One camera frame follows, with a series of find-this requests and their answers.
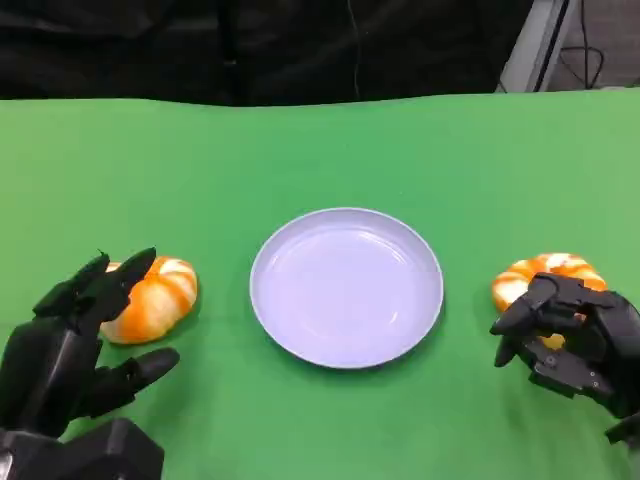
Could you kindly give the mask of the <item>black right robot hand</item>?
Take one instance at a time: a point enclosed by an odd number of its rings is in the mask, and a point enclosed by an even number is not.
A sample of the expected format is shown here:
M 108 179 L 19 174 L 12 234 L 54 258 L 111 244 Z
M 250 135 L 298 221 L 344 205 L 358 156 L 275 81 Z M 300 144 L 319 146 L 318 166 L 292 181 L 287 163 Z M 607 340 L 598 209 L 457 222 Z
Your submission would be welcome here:
M 497 367 L 518 357 L 540 387 L 589 397 L 618 419 L 639 411 L 639 312 L 620 294 L 540 273 L 490 333 L 501 337 Z

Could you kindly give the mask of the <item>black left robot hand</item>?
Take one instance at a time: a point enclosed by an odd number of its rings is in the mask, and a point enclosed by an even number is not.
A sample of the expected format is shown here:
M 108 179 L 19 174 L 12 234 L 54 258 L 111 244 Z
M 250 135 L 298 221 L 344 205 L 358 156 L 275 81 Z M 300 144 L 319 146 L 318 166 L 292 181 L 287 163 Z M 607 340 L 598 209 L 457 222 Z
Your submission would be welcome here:
M 179 362 L 170 347 L 109 368 L 97 364 L 102 324 L 130 303 L 156 258 L 144 249 L 109 270 L 101 253 L 57 283 L 11 333 L 1 360 L 1 426 L 52 438 L 81 417 L 97 418 L 135 400 Z

